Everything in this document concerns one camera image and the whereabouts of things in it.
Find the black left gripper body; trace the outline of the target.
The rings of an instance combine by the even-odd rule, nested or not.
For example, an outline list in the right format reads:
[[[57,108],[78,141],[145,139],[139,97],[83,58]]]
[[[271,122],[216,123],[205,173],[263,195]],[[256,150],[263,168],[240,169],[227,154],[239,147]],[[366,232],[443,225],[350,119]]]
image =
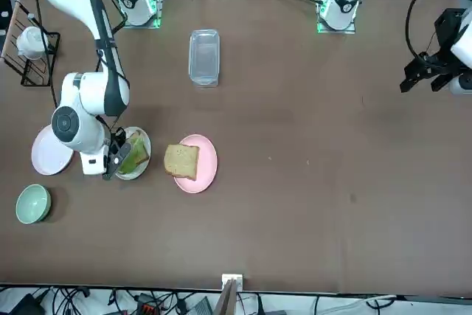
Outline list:
[[[421,72],[438,72],[433,66],[442,67],[445,72],[463,72],[467,71],[466,65],[452,53],[451,47],[456,43],[460,33],[462,20],[467,13],[465,8],[447,8],[434,22],[439,49],[433,55],[427,55],[421,52],[420,56],[424,61],[419,63],[418,68]]]

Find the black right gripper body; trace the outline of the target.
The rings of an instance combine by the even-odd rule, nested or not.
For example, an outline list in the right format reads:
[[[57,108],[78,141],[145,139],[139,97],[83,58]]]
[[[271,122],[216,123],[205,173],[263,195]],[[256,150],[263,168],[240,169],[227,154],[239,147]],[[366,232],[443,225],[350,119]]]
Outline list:
[[[108,146],[107,165],[109,162],[114,162],[117,165],[117,151],[124,145],[127,144],[126,132],[122,127],[118,127],[115,132],[111,132],[111,141]]]

